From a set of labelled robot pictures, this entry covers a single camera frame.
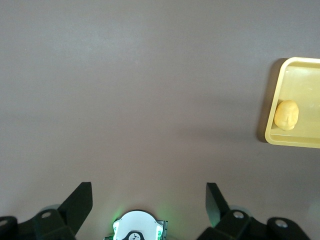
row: yellow tray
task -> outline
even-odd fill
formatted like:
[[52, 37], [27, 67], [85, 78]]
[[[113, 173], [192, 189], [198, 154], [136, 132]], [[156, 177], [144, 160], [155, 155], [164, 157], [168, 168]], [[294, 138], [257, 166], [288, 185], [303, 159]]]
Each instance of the yellow tray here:
[[[284, 131], [274, 122], [277, 106], [293, 100], [299, 108], [294, 129]], [[265, 130], [270, 144], [320, 148], [320, 59], [292, 57], [281, 66]]]

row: yellow potato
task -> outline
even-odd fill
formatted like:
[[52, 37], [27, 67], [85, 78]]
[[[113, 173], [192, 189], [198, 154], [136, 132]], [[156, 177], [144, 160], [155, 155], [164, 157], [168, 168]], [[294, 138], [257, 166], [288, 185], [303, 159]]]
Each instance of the yellow potato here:
[[281, 102], [275, 110], [274, 123], [280, 129], [288, 131], [294, 129], [299, 116], [299, 108], [295, 101]]

